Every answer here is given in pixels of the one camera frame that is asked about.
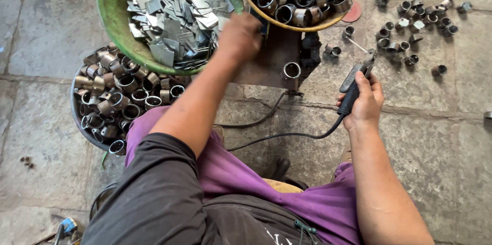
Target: person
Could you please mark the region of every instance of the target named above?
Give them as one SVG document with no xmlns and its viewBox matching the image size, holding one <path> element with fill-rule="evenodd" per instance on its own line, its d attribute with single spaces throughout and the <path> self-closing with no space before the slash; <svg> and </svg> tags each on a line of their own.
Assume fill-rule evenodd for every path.
<svg viewBox="0 0 492 245">
<path fill-rule="evenodd" d="M 360 96 L 343 120 L 352 162 L 332 183 L 281 193 L 224 149 L 212 125 L 226 85 L 260 49 L 259 26 L 232 15 L 183 95 L 132 122 L 127 168 L 83 245 L 434 244 L 379 137 L 384 97 L 374 75 L 356 75 Z"/>
</svg>

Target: hand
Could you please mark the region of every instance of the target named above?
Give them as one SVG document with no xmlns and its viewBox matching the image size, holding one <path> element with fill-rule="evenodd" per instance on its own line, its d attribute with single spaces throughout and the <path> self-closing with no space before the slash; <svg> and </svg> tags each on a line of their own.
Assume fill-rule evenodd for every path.
<svg viewBox="0 0 492 245">
<path fill-rule="evenodd" d="M 218 39 L 217 54 L 237 65 L 251 60 L 260 50 L 261 22 L 249 13 L 233 13 Z"/>
<path fill-rule="evenodd" d="M 379 114 L 384 103 L 383 87 L 374 74 L 369 79 L 357 72 L 355 82 L 359 88 L 359 98 L 355 100 L 352 113 L 343 119 L 345 129 L 350 132 L 379 128 Z M 345 94 L 339 95 L 337 107 L 340 107 Z"/>
</svg>

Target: concrete floor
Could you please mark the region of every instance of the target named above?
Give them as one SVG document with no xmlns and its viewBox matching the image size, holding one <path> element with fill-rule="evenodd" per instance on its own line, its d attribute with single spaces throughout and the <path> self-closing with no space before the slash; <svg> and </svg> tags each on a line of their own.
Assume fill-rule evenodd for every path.
<svg viewBox="0 0 492 245">
<path fill-rule="evenodd" d="M 374 0 L 356 0 L 363 8 L 352 23 L 355 39 L 374 47 L 373 34 L 397 21 L 391 0 L 380 9 Z M 441 0 L 425 0 L 426 5 Z M 381 56 L 374 73 L 386 102 L 381 136 L 404 187 L 440 244 L 490 244 L 492 240 L 492 0 L 470 0 L 475 9 L 448 16 L 459 27 L 454 38 L 435 29 L 411 50 L 420 57 L 414 69 L 392 65 Z M 69 107 L 69 83 L 82 58 L 108 42 L 95 0 L 0 0 L 0 244 L 27 244 L 53 232 L 50 214 L 70 216 L 86 225 L 96 192 L 123 170 L 122 158 L 110 156 L 100 169 L 102 151 L 78 132 Z M 343 49 L 339 60 L 324 59 L 293 98 L 267 122 L 246 130 L 226 130 L 226 147 L 273 133 L 321 133 L 336 119 L 335 96 L 341 81 L 363 53 L 341 41 L 346 23 L 320 32 L 323 47 Z M 393 39 L 408 39 L 408 30 Z M 448 66 L 435 80 L 430 69 Z M 279 89 L 230 85 L 217 120 L 248 122 L 265 114 Z M 348 141 L 340 127 L 329 138 L 273 139 L 235 154 L 259 174 L 277 155 L 289 156 L 289 176 L 309 185 L 329 182 Z M 31 156 L 34 169 L 19 162 Z"/>
</svg>

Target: black cable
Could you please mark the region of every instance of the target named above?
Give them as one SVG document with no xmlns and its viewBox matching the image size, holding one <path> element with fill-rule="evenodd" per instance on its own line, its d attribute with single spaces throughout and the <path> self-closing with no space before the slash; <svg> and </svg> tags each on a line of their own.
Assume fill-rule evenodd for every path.
<svg viewBox="0 0 492 245">
<path fill-rule="evenodd" d="M 248 123 L 248 124 L 214 124 L 214 125 L 219 125 L 219 126 L 222 126 L 224 128 L 248 128 L 248 127 L 260 124 L 260 123 L 264 122 L 265 120 L 267 120 L 267 118 L 270 117 L 274 113 L 275 109 L 279 105 L 280 100 L 282 100 L 284 95 L 285 95 L 285 92 L 282 92 L 282 94 L 278 98 L 277 102 L 275 103 L 274 107 L 267 113 L 267 115 L 264 116 L 263 118 L 255 121 L 255 122 Z"/>
<path fill-rule="evenodd" d="M 343 120 L 344 117 L 345 117 L 345 115 L 340 115 L 339 118 L 338 118 L 338 120 L 336 120 L 335 124 L 333 124 L 333 126 L 328 130 L 328 132 L 326 132 L 326 133 L 324 133 L 323 135 L 320 135 L 320 136 L 315 136 L 315 135 L 310 135 L 310 134 L 303 134 L 303 133 L 277 134 L 277 135 L 273 135 L 273 136 L 267 136 L 267 137 L 264 137 L 264 138 L 260 138 L 258 140 L 252 141 L 250 143 L 246 143 L 246 144 L 241 145 L 241 146 L 238 146 L 236 148 L 227 149 L 227 150 L 229 152 L 235 151 L 237 149 L 241 149 L 241 148 L 244 148 L 246 146 L 250 146 L 250 145 L 255 144 L 257 142 L 260 142 L 260 141 L 264 141 L 264 140 L 271 139 L 271 138 L 274 138 L 274 137 L 281 137 L 281 136 L 305 136 L 305 137 L 310 137 L 310 138 L 314 138 L 314 139 L 322 139 L 322 138 L 325 138 L 325 137 L 331 135 L 333 133 L 333 131 L 335 131 L 336 128 L 338 128 L 338 126 L 340 125 L 340 123 L 342 122 L 342 120 Z"/>
<path fill-rule="evenodd" d="M 111 190 L 111 189 L 114 189 L 116 187 L 118 187 L 118 184 L 120 182 L 113 182 L 113 183 L 110 183 L 109 185 L 107 185 L 94 199 L 91 207 L 90 207 L 90 210 L 89 210 L 89 221 L 92 220 L 93 218 L 93 211 L 94 211 L 94 206 L 97 204 L 97 208 L 96 208 L 96 212 L 99 210 L 99 201 L 102 197 L 102 195 L 104 194 L 104 192 L 107 192 L 108 190 Z"/>
</svg>

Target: red grinding disc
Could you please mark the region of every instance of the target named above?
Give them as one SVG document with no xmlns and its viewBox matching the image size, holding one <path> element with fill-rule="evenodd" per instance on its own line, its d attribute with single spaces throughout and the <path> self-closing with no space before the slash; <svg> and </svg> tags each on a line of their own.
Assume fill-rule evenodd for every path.
<svg viewBox="0 0 492 245">
<path fill-rule="evenodd" d="M 354 22 L 361 17 L 362 8 L 358 2 L 354 2 L 352 8 L 348 11 L 347 15 L 344 16 L 341 20 L 344 22 Z"/>
</svg>

